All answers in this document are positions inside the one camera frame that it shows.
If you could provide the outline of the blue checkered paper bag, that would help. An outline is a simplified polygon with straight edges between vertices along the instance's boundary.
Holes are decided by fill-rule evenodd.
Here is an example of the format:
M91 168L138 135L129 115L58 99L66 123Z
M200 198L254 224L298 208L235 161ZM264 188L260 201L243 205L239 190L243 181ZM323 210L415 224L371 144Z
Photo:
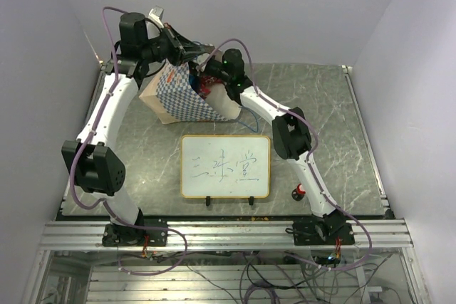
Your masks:
M172 65L165 61L158 73L145 86L139 99L160 119L161 123L238 121L242 106L231 100L222 81L213 85L203 99L189 84L189 74L199 78L196 63Z

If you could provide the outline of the blue snack bag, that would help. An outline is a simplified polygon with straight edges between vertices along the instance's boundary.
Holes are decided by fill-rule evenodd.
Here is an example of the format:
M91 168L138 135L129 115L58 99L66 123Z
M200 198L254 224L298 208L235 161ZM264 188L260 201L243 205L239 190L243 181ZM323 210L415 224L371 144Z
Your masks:
M189 74L189 84L196 93L200 91L200 79L198 76Z

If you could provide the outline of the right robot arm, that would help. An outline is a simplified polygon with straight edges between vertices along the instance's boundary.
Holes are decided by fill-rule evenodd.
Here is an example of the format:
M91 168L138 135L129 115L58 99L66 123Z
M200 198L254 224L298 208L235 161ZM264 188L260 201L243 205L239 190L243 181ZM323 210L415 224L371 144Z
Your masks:
M277 155L287 161L299 178L292 191L294 201L306 198L311 207L315 238L324 244L336 239L346 225L346 215L338 208L315 164L313 152L317 139L301 108L288 108L262 92L245 73L244 59L238 49L219 50L203 47L197 70L221 80L230 100L254 111L271 125L272 142Z

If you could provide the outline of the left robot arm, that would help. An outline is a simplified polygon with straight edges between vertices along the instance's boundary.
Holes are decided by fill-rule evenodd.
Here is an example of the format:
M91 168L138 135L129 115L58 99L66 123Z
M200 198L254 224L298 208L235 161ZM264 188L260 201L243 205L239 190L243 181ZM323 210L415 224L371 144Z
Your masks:
M103 205L110 216L104 246L134 246L149 231L141 209L123 187L125 165L115 153L126 110L148 76L149 65L179 66L213 50L181 36L157 16L120 13L120 39L111 47L103 92L83 130L61 148L74 202L86 211Z

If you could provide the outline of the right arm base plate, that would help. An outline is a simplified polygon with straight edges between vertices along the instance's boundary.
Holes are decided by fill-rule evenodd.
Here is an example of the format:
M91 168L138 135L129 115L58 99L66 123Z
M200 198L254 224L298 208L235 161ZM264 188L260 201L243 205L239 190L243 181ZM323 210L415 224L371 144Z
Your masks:
M344 223L342 227L330 233L323 224L313 219L294 221L291 227L285 228L285 232L293 236L296 246L350 246L355 243L352 226Z

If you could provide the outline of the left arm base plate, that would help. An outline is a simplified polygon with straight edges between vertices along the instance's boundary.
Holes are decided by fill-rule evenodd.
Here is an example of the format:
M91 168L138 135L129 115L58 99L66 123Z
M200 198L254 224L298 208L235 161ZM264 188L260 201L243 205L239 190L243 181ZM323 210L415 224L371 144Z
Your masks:
M168 225L161 219L147 220L155 229L134 229L118 224L107 224L102 237L104 247L165 246Z

